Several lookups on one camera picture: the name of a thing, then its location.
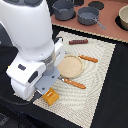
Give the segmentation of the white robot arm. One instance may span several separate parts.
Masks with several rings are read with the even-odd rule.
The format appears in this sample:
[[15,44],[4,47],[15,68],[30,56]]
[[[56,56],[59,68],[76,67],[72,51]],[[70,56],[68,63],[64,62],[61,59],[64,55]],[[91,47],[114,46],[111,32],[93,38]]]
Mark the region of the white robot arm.
[[0,0],[0,23],[18,53],[6,73],[15,93],[27,100],[35,90],[45,94],[60,76],[65,56],[62,39],[52,39],[46,0]]

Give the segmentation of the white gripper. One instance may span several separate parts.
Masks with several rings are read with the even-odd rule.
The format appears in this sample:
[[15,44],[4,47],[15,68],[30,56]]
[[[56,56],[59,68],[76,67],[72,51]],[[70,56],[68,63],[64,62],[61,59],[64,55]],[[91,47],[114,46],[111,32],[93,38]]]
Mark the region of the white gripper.
[[6,73],[20,98],[27,100],[35,90],[44,94],[53,85],[60,75],[57,66],[65,56],[62,42],[62,37],[56,38],[54,50],[48,51],[47,58],[41,61],[25,60],[17,53]]

